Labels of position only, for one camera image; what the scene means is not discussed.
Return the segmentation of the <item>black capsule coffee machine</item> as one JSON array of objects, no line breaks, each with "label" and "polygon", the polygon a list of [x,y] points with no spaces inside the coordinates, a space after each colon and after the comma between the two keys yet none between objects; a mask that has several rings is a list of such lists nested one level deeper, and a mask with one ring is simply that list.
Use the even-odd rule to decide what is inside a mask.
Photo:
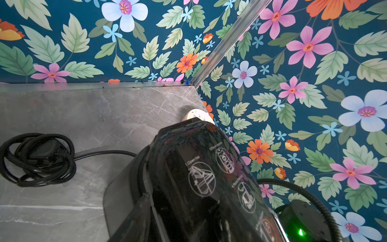
[{"label": "black capsule coffee machine", "polygon": [[111,242],[285,242],[231,142],[193,118],[161,129],[107,187]]}]

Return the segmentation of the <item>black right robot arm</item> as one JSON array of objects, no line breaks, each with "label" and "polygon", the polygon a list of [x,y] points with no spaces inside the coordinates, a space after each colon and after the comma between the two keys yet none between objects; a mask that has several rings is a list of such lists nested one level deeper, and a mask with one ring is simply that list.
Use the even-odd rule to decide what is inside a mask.
[{"label": "black right robot arm", "polygon": [[326,206],[306,189],[293,183],[261,178],[259,185],[276,185],[290,189],[307,201],[294,199],[290,203],[274,209],[285,234],[290,242],[342,242],[341,231]]}]

